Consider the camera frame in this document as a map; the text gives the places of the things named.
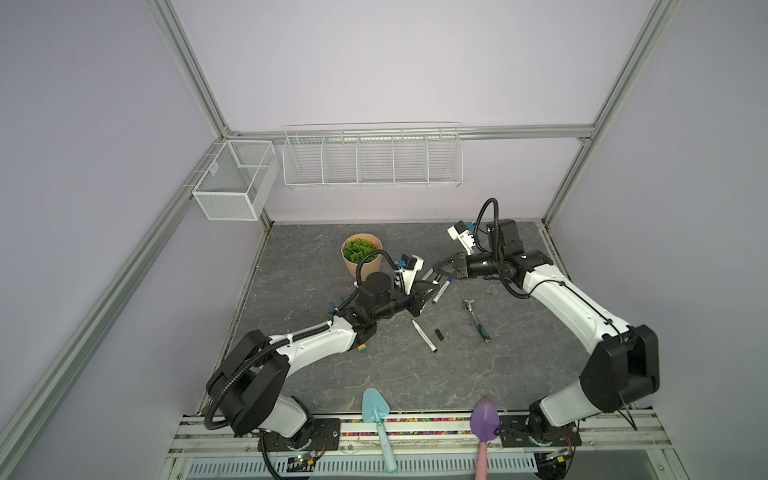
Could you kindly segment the white marker black tip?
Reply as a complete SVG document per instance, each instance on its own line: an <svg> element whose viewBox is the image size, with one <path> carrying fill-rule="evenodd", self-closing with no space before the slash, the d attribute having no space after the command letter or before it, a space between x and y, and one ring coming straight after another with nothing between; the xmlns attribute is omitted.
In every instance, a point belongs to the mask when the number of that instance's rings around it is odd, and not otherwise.
<svg viewBox="0 0 768 480"><path fill-rule="evenodd" d="M448 278L447 280L445 280L441 284L441 286L438 289L437 293L435 294L435 296L431 300L432 304L437 304L439 302L439 300L444 295L445 291L448 289L448 287L451 285L452 282L453 282L453 279L452 278Z"/></svg>

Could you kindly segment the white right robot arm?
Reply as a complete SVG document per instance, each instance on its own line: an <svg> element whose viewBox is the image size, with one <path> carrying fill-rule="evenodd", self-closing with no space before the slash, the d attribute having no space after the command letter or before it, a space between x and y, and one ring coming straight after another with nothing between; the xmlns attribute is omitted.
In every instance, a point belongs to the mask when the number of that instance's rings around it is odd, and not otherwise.
<svg viewBox="0 0 768 480"><path fill-rule="evenodd" d="M550 445L577 421L620 411L659 390L659 342L650 327L612 314L545 253L525 249L515 221L492 222L486 229L489 245L481 248L466 223L450 226L448 235L462 250L436 263L435 272L456 280L498 280L513 296L538 300L589 355L576 381L530 405L526 430L535 444Z"/></svg>

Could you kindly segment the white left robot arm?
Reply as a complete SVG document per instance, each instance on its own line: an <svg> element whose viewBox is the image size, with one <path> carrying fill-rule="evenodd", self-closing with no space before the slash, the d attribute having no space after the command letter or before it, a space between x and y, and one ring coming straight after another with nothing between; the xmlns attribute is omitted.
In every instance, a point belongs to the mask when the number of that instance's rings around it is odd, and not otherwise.
<svg viewBox="0 0 768 480"><path fill-rule="evenodd" d="M382 319L403 311L418 316L432 295L432 286L417 278L421 257L404 254L395 261L383 250L370 255L385 259L393 274L363 276L358 264L355 290L326 321L283 335L254 330L236 344L206 384L206 429L228 427L237 436L264 430L299 445L309 441L314 417L299 400L282 394L286 379L319 360L363 346Z"/></svg>

